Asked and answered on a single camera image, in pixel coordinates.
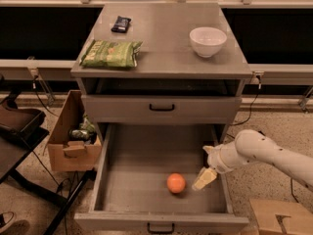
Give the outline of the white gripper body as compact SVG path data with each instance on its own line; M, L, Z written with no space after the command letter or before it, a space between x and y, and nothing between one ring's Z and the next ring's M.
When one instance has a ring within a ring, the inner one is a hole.
M234 142L230 142L215 146L208 155L207 163L217 173L224 174L239 166L246 165L247 158L237 152Z

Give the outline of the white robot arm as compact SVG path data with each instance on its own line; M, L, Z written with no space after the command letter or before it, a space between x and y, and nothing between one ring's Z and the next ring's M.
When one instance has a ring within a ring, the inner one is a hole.
M213 182L218 174L252 163L269 164L313 191L313 158L282 148L255 130L240 131L228 144L202 148L208 154L208 167L204 166L195 179L195 191Z

